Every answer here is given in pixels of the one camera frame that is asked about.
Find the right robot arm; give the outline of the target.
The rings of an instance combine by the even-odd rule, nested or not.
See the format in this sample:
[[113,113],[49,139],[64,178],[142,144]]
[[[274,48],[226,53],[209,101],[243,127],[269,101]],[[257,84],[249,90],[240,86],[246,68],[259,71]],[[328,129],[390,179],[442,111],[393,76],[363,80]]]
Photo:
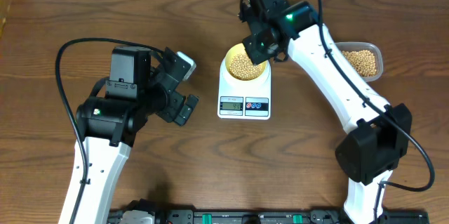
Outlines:
[[346,132],[335,157],[349,178],[343,211],[351,223],[377,223],[384,187],[408,149],[412,116],[392,107],[359,76],[334,44],[322,10],[307,1],[241,0],[239,17],[251,34],[243,40],[256,65],[280,53],[318,86]]

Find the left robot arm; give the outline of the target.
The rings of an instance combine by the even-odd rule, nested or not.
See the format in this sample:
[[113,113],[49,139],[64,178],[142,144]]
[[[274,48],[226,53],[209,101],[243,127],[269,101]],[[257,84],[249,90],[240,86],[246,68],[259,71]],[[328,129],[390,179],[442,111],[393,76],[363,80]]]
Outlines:
[[149,116],[183,126],[194,111],[199,99],[176,88],[195,67],[190,57],[169,48],[114,48],[109,76],[72,116],[74,166],[60,223],[107,222],[116,183]]

